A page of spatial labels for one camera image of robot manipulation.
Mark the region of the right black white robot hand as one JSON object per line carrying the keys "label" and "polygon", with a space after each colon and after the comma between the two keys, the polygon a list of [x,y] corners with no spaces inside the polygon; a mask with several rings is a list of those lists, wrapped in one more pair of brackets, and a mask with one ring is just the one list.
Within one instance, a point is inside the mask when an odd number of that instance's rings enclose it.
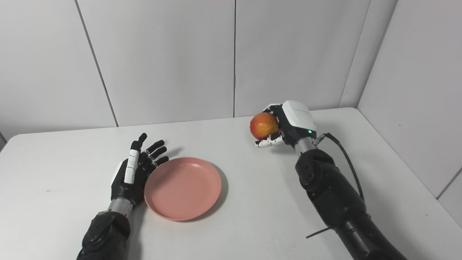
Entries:
{"label": "right black white robot hand", "polygon": [[263,112],[276,117],[279,130],[262,140],[256,140],[256,147],[266,148],[284,143],[299,154],[317,149],[317,127],[305,104],[288,100],[282,104],[270,104]]}

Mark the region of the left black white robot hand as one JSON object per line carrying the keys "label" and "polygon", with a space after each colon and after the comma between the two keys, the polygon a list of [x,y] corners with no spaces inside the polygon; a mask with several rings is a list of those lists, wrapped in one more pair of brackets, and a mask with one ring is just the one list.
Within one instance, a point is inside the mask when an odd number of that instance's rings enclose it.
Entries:
{"label": "left black white robot hand", "polygon": [[169,160],[165,155],[167,147],[162,139],[143,149],[147,137],[147,133],[142,133],[134,140],[128,158],[119,164],[111,184],[111,200],[125,199],[133,207],[144,202],[145,185],[149,176]]}

